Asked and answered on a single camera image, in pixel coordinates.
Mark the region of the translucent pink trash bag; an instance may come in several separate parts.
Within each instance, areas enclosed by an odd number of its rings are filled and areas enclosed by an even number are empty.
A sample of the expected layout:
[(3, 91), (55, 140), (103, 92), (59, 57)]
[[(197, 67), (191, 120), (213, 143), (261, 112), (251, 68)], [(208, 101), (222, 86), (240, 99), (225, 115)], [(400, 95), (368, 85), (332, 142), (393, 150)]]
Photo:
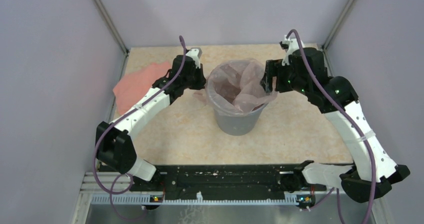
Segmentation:
[(265, 66), (256, 59), (228, 60), (216, 66), (206, 78), (205, 88), (193, 97), (217, 111), (246, 116), (274, 101), (277, 93), (267, 93), (261, 85)]

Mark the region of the grey plastic trash bin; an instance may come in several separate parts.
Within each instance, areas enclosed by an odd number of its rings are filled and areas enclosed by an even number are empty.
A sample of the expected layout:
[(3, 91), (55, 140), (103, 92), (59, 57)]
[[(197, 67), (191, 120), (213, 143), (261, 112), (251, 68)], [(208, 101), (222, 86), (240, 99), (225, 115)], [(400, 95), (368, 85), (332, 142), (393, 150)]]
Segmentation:
[(255, 127), (263, 109), (267, 105), (268, 103), (243, 116), (221, 113), (212, 108), (217, 125), (223, 132), (232, 136), (243, 136)]

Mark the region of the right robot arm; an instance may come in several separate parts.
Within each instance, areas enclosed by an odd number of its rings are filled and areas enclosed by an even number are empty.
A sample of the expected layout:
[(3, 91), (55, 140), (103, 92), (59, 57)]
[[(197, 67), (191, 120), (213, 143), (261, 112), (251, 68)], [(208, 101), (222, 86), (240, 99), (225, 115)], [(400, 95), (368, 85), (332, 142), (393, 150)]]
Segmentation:
[(305, 95), (338, 131), (353, 162), (332, 165), (304, 161), (283, 178), (282, 188), (294, 192), (324, 185), (343, 190), (358, 203), (367, 202), (371, 191), (376, 199), (383, 197), (393, 184), (410, 175), (409, 168), (397, 164), (381, 146), (351, 83), (328, 74), (321, 51), (307, 47), (303, 52), (305, 58), (296, 50), (284, 59), (267, 60), (261, 85), (267, 93), (296, 91)]

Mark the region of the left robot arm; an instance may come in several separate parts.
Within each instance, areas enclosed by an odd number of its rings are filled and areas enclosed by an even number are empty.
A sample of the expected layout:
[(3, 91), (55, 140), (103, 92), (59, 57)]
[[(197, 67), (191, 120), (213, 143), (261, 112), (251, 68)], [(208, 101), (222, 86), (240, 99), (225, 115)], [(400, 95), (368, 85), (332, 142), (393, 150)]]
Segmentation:
[(141, 184), (147, 190), (156, 190), (161, 182), (157, 168), (137, 155), (133, 139), (154, 116), (181, 97), (185, 90), (201, 90), (205, 87), (206, 78), (200, 57), (199, 48), (177, 55), (167, 74), (157, 79), (129, 111), (112, 123), (101, 122), (96, 129), (96, 159), (120, 174), (141, 179)]

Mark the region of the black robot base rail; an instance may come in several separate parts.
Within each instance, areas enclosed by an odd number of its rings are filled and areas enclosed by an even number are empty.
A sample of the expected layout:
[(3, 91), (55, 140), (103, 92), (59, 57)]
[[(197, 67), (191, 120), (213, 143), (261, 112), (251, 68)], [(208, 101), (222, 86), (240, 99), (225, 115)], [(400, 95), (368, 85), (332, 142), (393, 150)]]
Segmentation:
[(134, 178), (132, 192), (160, 192), (165, 200), (283, 200), (311, 185), (294, 175), (296, 164), (157, 165), (151, 181)]

